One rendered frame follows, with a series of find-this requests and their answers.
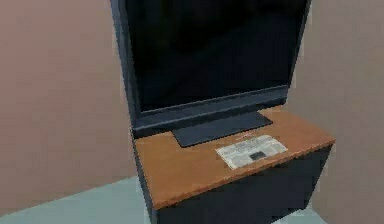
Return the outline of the white newspaper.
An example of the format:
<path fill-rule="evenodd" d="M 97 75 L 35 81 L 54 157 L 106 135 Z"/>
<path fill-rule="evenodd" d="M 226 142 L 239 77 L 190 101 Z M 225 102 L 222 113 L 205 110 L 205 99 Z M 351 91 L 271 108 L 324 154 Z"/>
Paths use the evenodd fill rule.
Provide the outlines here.
<path fill-rule="evenodd" d="M 270 135 L 262 135 L 219 148 L 216 153 L 231 169 L 237 169 L 286 151 L 281 142 Z"/>

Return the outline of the black television set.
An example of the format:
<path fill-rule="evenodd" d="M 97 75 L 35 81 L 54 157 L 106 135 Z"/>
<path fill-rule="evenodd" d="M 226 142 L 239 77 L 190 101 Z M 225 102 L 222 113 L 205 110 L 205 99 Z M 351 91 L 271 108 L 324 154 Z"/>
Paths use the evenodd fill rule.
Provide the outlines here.
<path fill-rule="evenodd" d="M 182 147 L 271 125 L 312 0 L 110 0 L 131 133 Z"/>

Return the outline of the brown top dark television stand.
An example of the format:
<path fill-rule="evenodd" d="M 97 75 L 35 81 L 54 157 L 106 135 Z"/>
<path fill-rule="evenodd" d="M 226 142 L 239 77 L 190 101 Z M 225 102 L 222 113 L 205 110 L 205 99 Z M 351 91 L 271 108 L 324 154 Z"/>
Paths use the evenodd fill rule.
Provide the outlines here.
<path fill-rule="evenodd" d="M 133 141 L 151 224 L 272 224 L 307 207 L 335 138 L 282 109 L 271 125 L 182 148 L 170 132 Z M 270 135 L 287 150 L 231 169 L 218 148 Z"/>

